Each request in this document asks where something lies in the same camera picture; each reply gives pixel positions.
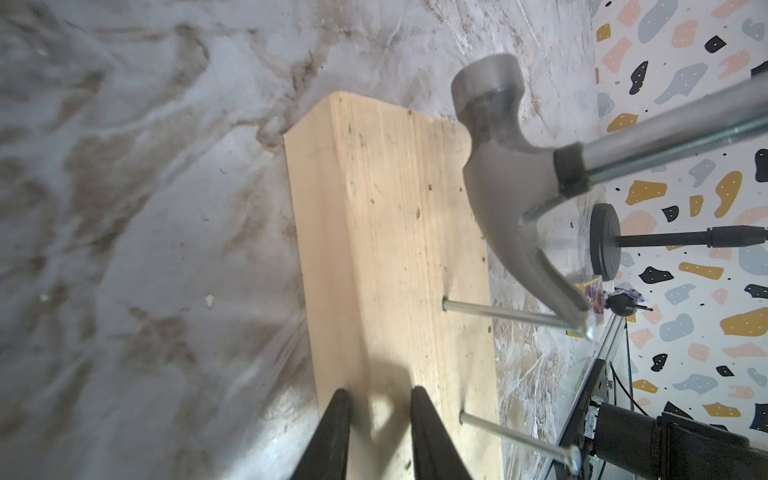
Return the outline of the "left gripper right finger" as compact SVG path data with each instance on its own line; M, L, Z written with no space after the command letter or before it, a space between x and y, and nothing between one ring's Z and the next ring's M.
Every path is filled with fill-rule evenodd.
M470 480L426 389L415 386L410 404L414 476L416 480Z

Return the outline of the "steel claw hammer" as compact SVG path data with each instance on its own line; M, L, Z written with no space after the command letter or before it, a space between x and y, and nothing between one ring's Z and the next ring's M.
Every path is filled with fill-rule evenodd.
M463 177L481 233L506 270L549 308L547 314L573 326L587 321L590 306L541 250L539 218L596 185L767 131L766 74L629 130L558 149L530 144L521 130L525 80L514 55L467 65L451 93L471 136Z

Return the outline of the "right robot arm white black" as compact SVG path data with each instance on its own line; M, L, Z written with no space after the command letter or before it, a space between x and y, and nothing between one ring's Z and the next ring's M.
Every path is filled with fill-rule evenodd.
M597 410L592 451L643 479L765 479L767 453L748 438L665 412Z

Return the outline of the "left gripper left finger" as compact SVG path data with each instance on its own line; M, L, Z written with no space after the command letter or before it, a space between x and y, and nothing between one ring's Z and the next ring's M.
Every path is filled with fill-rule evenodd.
M291 480L346 479L352 413L351 395L345 389L337 389Z

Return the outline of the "light wooden block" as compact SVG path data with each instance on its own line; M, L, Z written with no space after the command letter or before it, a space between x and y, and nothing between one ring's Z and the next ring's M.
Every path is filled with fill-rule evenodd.
M467 130L337 91L284 137L317 399L352 399L348 477L412 474L410 396L423 387L470 475L499 479L488 254L465 193Z

